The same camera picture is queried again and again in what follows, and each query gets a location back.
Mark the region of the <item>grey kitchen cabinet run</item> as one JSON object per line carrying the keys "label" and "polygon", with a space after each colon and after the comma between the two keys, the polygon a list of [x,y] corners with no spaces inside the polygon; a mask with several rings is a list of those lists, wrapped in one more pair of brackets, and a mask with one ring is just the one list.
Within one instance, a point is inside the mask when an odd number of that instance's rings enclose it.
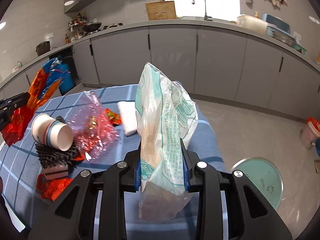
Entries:
{"label": "grey kitchen cabinet run", "polygon": [[1,83],[29,89],[51,57],[67,52],[88,87],[139,81],[147,62],[198,99],[285,117],[319,118],[319,66],[287,44],[232,24],[161,20],[115,27],[37,57]]}

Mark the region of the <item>left wooden cutting board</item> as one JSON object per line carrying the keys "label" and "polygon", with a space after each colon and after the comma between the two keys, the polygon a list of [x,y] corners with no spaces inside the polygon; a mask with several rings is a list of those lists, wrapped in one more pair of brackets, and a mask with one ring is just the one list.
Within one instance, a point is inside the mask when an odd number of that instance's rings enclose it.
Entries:
{"label": "left wooden cutting board", "polygon": [[146,3],[148,20],[172,20],[176,19],[176,10],[174,1],[159,1]]}

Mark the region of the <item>black mesh scrubber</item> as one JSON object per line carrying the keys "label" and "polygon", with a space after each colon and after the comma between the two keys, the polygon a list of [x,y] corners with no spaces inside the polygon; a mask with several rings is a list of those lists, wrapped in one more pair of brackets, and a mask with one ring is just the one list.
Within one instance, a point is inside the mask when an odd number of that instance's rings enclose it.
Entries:
{"label": "black mesh scrubber", "polygon": [[47,180],[67,177],[78,155],[72,129],[60,117],[54,119],[42,113],[33,120],[31,135],[44,177]]}

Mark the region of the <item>teal metal-rimmed trash bin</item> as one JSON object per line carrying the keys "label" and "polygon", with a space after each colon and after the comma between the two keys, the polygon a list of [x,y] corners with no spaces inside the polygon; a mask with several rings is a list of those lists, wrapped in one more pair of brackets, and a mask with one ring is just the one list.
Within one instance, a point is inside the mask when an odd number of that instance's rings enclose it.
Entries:
{"label": "teal metal-rimmed trash bin", "polygon": [[243,172],[257,189],[264,195],[268,202],[277,210],[283,198],[283,179],[271,161],[265,158],[245,158],[238,161],[231,171]]}

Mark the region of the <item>white green-printed plastic bag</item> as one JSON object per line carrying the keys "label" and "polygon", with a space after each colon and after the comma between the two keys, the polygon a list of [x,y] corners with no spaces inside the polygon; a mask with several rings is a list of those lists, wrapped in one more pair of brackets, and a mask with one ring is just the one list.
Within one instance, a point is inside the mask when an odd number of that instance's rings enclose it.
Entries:
{"label": "white green-printed plastic bag", "polygon": [[150,223],[173,219],[188,204],[182,147],[198,124],[196,104],[177,81],[146,63],[137,86],[140,148],[139,217]]}

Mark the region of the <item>white plastic tub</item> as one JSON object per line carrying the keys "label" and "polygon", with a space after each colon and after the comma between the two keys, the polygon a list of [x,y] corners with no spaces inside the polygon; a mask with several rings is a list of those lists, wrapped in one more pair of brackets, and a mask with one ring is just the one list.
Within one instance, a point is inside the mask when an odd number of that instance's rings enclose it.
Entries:
{"label": "white plastic tub", "polygon": [[266,34],[267,31],[267,22],[256,18],[254,16],[249,16],[241,14],[236,19],[236,24],[239,27],[246,28],[252,31],[256,31],[261,34]]}

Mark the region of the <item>blue gas cylinder left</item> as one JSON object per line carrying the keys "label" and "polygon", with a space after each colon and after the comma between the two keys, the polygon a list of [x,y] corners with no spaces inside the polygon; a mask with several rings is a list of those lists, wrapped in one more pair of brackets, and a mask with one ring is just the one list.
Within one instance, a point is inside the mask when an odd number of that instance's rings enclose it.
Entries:
{"label": "blue gas cylinder left", "polygon": [[67,94],[75,87],[75,82],[72,76],[72,70],[68,64],[68,59],[63,59],[61,56],[55,57],[50,70],[53,71],[54,77],[61,78],[59,90],[62,95]]}

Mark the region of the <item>white foam block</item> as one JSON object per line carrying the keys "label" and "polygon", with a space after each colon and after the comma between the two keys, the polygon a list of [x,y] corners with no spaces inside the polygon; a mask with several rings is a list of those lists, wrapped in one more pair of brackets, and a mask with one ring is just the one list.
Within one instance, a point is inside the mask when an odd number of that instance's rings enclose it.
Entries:
{"label": "white foam block", "polygon": [[137,132],[135,102],[120,101],[117,103],[124,134],[129,137]]}

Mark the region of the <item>pink crinkled plastic bag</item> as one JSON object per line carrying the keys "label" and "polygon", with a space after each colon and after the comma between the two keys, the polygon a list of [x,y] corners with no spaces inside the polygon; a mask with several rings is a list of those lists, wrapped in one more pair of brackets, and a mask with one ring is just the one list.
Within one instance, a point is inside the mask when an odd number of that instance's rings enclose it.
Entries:
{"label": "pink crinkled plastic bag", "polygon": [[84,91],[66,116],[72,129],[74,142],[87,161],[93,161],[106,153],[119,139],[118,132],[106,116],[97,94]]}

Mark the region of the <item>blue dish rack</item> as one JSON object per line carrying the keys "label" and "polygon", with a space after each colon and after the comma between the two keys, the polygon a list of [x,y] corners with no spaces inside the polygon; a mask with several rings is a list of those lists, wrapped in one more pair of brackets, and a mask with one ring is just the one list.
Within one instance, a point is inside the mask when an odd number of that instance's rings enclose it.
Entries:
{"label": "blue dish rack", "polygon": [[291,35],[290,25],[281,20],[280,18],[272,16],[270,14],[263,14],[261,19],[268,23],[266,35],[273,37],[274,30],[281,30],[284,31],[286,34]]}

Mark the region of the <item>black wok on stove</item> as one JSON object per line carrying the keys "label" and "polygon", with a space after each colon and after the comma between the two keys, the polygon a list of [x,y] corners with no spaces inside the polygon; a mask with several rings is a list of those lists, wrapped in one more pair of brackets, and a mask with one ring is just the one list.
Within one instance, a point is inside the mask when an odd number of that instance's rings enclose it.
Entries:
{"label": "black wok on stove", "polygon": [[99,30],[101,25],[102,25],[101,22],[91,22],[91,23],[89,23],[87,25],[84,25],[82,27],[82,29],[86,33],[91,33],[91,32],[95,32],[95,31]]}

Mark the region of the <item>white paper cup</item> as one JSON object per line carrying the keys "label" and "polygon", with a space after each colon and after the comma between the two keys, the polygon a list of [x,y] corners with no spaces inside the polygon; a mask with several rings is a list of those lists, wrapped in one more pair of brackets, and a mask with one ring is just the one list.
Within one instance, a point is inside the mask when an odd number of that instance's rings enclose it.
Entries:
{"label": "white paper cup", "polygon": [[39,144],[43,144],[57,150],[67,151],[73,143],[72,129],[59,120],[46,113],[35,117],[31,124],[31,135]]}

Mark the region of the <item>white bucket red bag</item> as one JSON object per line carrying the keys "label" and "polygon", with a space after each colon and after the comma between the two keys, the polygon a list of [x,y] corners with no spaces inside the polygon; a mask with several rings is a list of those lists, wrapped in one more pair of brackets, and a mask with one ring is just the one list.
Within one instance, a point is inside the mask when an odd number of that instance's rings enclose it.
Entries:
{"label": "white bucket red bag", "polygon": [[306,126],[300,132],[300,140],[306,149],[311,149],[316,140],[320,137],[319,133],[319,121],[313,117],[309,117],[306,122]]}

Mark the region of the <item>small red snack wrapper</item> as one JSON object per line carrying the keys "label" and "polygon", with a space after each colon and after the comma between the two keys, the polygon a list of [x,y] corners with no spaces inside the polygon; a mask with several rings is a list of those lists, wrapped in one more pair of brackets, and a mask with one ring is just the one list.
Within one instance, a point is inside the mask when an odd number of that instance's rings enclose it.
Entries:
{"label": "small red snack wrapper", "polygon": [[121,125],[121,116],[115,112],[113,112],[112,110],[110,110],[109,108],[105,109],[105,113],[107,118],[109,119],[110,123],[113,126],[118,126]]}

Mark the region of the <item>teal plastic basin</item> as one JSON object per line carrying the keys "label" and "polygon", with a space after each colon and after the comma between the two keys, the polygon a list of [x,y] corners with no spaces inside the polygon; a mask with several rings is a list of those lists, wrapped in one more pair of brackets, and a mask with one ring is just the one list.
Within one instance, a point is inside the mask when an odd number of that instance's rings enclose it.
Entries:
{"label": "teal plastic basin", "polygon": [[296,51],[300,52],[303,55],[305,55],[305,53],[306,53],[306,49],[298,43],[295,43],[292,48],[295,49]]}

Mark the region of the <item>steel basin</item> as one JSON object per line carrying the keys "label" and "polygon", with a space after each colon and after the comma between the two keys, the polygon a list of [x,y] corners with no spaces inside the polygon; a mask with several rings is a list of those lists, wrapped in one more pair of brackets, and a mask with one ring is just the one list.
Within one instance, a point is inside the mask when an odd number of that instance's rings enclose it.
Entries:
{"label": "steel basin", "polygon": [[286,33],[282,33],[281,31],[273,30],[272,31],[273,38],[276,40],[283,42],[284,44],[287,44],[290,47],[293,47],[296,44],[296,41],[293,37]]}

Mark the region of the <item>black kitchen faucet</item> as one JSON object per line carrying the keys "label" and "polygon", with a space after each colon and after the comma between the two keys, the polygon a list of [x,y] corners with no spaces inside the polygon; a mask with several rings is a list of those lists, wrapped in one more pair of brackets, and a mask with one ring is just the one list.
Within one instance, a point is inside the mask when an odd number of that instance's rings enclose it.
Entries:
{"label": "black kitchen faucet", "polygon": [[207,14],[206,0],[192,0],[192,16],[203,17],[205,21],[212,21],[213,18]]}

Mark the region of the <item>red plastic wrapper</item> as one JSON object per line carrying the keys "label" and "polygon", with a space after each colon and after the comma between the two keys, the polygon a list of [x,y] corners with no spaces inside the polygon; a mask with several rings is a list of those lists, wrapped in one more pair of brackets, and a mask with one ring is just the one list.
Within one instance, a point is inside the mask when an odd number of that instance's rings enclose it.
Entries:
{"label": "red plastic wrapper", "polygon": [[38,153],[41,173],[37,176],[36,189],[40,197],[55,201],[71,183],[69,173],[84,157],[76,152]]}

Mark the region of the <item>orange blue snack wrapper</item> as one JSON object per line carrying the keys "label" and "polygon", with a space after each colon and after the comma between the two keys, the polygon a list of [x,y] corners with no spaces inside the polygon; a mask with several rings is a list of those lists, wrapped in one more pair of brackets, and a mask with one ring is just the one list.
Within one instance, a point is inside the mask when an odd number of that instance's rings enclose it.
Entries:
{"label": "orange blue snack wrapper", "polygon": [[54,59],[46,62],[37,72],[28,93],[30,98],[26,105],[14,111],[11,122],[1,131],[7,146],[11,146],[24,137],[24,133],[36,110],[44,105],[58,89],[61,78],[54,77],[50,70]]}

